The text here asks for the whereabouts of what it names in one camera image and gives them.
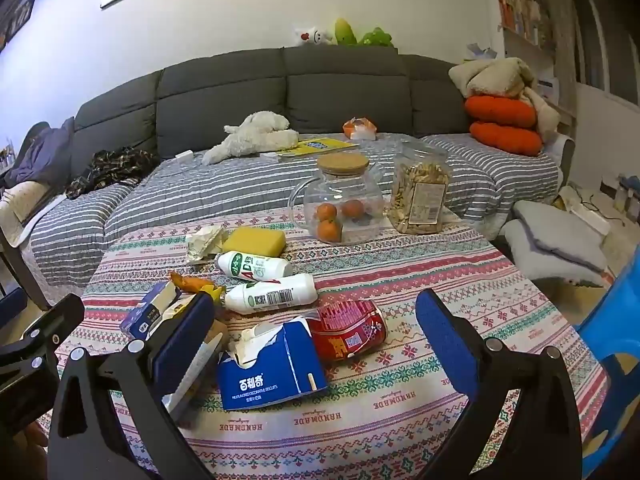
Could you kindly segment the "person hand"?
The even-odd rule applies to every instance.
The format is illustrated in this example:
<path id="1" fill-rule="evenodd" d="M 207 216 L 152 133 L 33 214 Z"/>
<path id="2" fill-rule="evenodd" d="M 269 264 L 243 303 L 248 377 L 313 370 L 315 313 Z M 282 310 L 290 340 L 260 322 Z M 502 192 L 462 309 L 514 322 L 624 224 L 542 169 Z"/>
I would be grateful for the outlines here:
<path id="1" fill-rule="evenodd" d="M 2 479 L 47 479 L 48 436 L 32 422 L 14 437 L 1 435 Z"/>

